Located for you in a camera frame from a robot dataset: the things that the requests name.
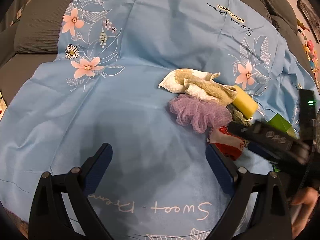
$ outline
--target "black robotic device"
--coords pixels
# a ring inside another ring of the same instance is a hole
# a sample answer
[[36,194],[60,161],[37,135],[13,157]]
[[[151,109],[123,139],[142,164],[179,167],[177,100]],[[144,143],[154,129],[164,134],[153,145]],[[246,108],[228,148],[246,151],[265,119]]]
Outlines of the black robotic device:
[[[249,139],[252,150],[281,169],[291,172],[293,165],[294,174],[301,180],[305,180],[308,173],[312,179],[317,179],[320,173],[311,158],[316,144],[313,92],[300,90],[299,93],[302,140],[296,140],[263,122],[255,122],[250,127],[231,123],[229,131]],[[292,239],[289,205],[275,172],[260,175],[252,174],[244,167],[237,168],[215,145],[209,145],[205,155],[221,188],[232,197],[206,240]],[[44,172],[31,207],[29,240],[113,240],[88,201],[88,195],[95,192],[111,159],[112,147],[104,143],[93,157],[67,174],[52,176],[48,171]],[[68,194],[86,236],[74,231],[62,200],[62,192]],[[252,192],[258,192],[258,197],[248,227],[245,232],[233,236]],[[0,212],[0,217],[3,217],[5,212],[2,206]],[[2,220],[1,239],[26,240],[9,218]]]

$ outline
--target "wall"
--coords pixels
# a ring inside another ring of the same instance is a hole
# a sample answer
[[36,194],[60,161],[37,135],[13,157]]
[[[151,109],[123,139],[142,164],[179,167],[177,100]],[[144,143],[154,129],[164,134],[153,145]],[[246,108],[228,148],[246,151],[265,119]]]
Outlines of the wall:
[[[300,12],[300,10],[297,7],[298,0],[287,0],[287,1],[290,3],[290,5],[293,8],[293,11],[295,12],[296,17],[299,19],[299,21],[302,22],[305,27],[311,29],[311,27],[309,26],[309,24],[305,20],[304,16],[302,15],[302,13]],[[308,32],[307,30],[305,32],[306,32],[306,36],[308,38],[308,41],[312,40],[312,43],[315,46],[315,50],[320,51],[320,44],[316,43],[316,40],[315,40],[312,32]]]

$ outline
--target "pink flower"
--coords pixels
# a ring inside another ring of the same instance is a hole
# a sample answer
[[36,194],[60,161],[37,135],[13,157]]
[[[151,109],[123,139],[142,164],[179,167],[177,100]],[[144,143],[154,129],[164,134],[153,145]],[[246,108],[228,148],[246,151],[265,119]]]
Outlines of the pink flower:
[[94,76],[95,75],[95,73],[93,72],[94,70],[103,69],[103,66],[97,66],[99,62],[100,62],[99,57],[93,58],[90,62],[82,58],[80,60],[80,64],[76,61],[71,61],[71,65],[77,68],[75,72],[75,78],[81,78],[84,75],[87,75],[88,77]]
[[245,89],[247,87],[247,82],[249,85],[252,85],[254,83],[254,79],[251,76],[252,65],[250,64],[250,62],[247,62],[245,68],[241,64],[238,64],[238,70],[241,74],[237,76],[235,83],[242,83],[242,89]]
[[63,21],[66,23],[62,28],[62,32],[66,33],[68,30],[70,30],[72,36],[76,35],[75,27],[80,29],[84,25],[84,21],[79,20],[77,8],[73,8],[71,10],[71,16],[65,14],[63,16]]

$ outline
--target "human hand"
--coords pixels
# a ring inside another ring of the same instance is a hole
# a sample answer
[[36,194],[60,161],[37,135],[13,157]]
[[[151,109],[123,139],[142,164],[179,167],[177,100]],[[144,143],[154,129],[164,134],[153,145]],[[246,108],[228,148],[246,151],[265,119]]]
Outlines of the human hand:
[[297,206],[302,204],[297,219],[292,224],[293,239],[296,238],[307,225],[309,217],[318,201],[318,197],[318,191],[311,187],[300,189],[293,197],[291,205]]

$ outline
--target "blue gripper pad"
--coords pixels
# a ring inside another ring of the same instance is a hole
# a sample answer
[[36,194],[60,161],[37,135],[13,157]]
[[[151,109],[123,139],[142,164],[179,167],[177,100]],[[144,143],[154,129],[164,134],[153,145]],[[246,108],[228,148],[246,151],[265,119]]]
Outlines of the blue gripper pad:
[[207,161],[214,175],[216,176],[223,192],[229,194],[230,196],[233,196],[235,192],[233,177],[211,145],[207,146],[205,150],[205,157],[207,158]]
[[93,194],[106,169],[108,168],[111,160],[112,160],[112,147],[108,145],[107,147],[103,147],[104,144],[100,147],[99,151],[102,151],[99,155],[99,158],[94,162],[92,168],[85,178],[85,187],[83,188],[83,194],[87,197],[90,194]]

